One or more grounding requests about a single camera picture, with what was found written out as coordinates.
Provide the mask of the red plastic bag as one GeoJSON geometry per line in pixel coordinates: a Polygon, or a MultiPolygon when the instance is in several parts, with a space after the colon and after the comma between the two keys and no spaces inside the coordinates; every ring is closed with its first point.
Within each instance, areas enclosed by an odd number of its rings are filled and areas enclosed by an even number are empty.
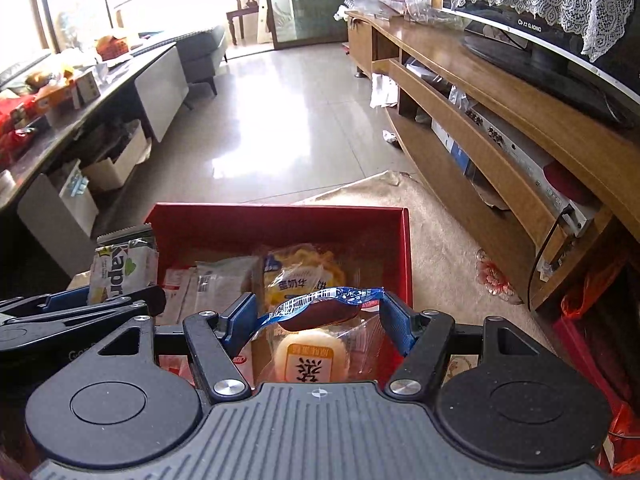
{"type": "Polygon", "coordinates": [[[29,147],[32,139],[25,128],[36,118],[35,97],[32,94],[1,99],[1,169],[8,169],[29,147]]]}

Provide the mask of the grey sofa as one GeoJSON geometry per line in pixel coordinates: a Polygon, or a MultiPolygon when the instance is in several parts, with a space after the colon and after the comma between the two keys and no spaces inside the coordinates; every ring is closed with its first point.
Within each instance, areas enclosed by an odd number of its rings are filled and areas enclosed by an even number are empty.
{"type": "Polygon", "coordinates": [[[222,61],[227,59],[227,39],[224,26],[194,32],[177,40],[177,50],[188,84],[208,84],[217,94],[215,76],[222,61]]]}

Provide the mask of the wooden TV cabinet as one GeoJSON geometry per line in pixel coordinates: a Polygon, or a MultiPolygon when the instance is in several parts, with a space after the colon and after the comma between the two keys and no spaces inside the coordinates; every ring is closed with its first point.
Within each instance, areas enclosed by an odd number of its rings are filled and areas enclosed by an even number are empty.
{"type": "Polygon", "coordinates": [[[387,116],[421,178],[533,308],[561,295],[605,258],[639,262],[639,149],[613,130],[465,50],[454,30],[348,14],[352,55],[367,75],[390,76],[399,100],[387,116]],[[405,66],[415,58],[547,151],[600,200],[578,240],[554,226],[555,212],[523,170],[440,92],[405,66]],[[433,133],[439,122],[509,210],[491,211],[433,133]]]}

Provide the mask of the white plastic bag on floor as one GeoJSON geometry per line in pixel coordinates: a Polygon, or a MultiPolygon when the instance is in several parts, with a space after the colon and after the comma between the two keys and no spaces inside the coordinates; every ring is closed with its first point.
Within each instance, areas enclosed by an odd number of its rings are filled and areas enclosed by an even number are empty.
{"type": "Polygon", "coordinates": [[[387,75],[373,73],[371,75],[371,108],[394,107],[399,99],[399,87],[387,75]]]}

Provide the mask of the red white snack packet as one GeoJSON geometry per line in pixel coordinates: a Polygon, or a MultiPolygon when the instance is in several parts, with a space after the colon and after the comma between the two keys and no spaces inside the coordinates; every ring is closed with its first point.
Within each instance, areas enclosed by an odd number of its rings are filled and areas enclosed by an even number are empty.
{"type": "Polygon", "coordinates": [[[166,304],[163,313],[155,319],[155,323],[157,325],[180,324],[195,312],[198,270],[195,266],[185,269],[168,269],[165,273],[163,291],[166,304]]]}

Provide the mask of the dark long side table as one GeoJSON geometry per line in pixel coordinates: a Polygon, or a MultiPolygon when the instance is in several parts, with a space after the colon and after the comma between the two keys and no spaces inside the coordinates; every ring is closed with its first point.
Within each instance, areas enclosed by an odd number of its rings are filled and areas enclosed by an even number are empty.
{"type": "Polygon", "coordinates": [[[9,169],[13,183],[1,192],[2,214],[17,216],[44,253],[70,278],[90,266],[93,242],[43,174],[70,142],[89,129],[99,110],[127,90],[132,92],[131,105],[141,113],[144,133],[163,140],[189,92],[176,45],[172,42],[135,56],[116,70],[115,79],[96,100],[53,119],[52,126],[37,136],[9,169]]]}

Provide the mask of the orange plastic bag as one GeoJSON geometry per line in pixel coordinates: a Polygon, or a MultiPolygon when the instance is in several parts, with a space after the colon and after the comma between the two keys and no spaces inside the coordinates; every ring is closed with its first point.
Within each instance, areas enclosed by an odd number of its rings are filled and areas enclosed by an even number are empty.
{"type": "Polygon", "coordinates": [[[639,268],[612,261],[568,289],[553,329],[570,360],[608,400],[612,420],[597,459],[615,477],[639,475],[639,268]]]}

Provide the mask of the television with lace cover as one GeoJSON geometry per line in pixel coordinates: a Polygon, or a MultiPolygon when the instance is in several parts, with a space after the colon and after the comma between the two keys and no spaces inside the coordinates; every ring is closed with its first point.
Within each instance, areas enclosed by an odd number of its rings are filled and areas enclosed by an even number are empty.
{"type": "Polygon", "coordinates": [[[444,0],[466,50],[618,130],[639,123],[639,0],[444,0]]]}

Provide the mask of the yellow waffle snack bag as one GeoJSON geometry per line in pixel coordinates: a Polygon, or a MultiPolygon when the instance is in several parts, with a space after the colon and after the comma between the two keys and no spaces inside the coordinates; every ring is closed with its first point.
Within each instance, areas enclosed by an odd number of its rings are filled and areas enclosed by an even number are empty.
{"type": "Polygon", "coordinates": [[[303,243],[264,252],[264,305],[267,312],[285,300],[336,286],[358,286],[361,264],[343,244],[303,243]]]}

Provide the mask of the Kaprons wafer packet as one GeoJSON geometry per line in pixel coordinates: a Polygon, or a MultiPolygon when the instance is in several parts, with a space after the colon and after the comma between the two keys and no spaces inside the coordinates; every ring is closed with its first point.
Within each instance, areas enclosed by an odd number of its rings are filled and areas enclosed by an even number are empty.
{"type": "Polygon", "coordinates": [[[160,253],[149,223],[104,234],[96,244],[90,268],[89,304],[102,304],[157,284],[160,253]]]}

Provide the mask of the round bun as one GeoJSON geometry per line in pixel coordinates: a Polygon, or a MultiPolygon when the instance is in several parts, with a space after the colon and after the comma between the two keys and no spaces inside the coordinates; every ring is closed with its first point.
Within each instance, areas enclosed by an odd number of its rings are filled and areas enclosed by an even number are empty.
{"type": "Polygon", "coordinates": [[[362,382],[378,374],[384,330],[376,314],[299,332],[280,326],[266,329],[270,361],[257,381],[326,384],[362,382]]]}

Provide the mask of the blue white snack bar wrapper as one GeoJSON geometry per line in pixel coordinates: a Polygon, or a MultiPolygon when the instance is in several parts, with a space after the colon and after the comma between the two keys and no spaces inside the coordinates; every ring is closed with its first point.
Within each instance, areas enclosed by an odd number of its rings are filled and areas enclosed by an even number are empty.
{"type": "Polygon", "coordinates": [[[252,338],[257,338],[273,325],[295,333],[346,324],[364,314],[378,313],[384,297],[385,290],[382,288],[336,286],[316,290],[285,300],[258,318],[252,338]]]}

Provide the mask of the white storage box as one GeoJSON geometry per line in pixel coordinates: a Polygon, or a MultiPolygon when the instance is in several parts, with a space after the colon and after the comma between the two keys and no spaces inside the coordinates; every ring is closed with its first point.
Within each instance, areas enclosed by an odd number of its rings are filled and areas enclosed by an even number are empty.
{"type": "Polygon", "coordinates": [[[134,167],[144,162],[149,155],[151,145],[139,119],[126,122],[117,133],[119,137],[105,154],[100,155],[93,164],[85,166],[82,170],[93,193],[111,192],[122,188],[134,167]]]}

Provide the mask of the silver foil snack packet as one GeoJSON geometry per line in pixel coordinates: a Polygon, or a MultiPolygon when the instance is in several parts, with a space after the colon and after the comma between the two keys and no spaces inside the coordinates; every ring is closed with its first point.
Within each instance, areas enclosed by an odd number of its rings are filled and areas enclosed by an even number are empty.
{"type": "Polygon", "coordinates": [[[244,292],[258,294],[260,273],[259,258],[256,256],[200,261],[196,264],[196,270],[196,312],[222,313],[244,292]]]}

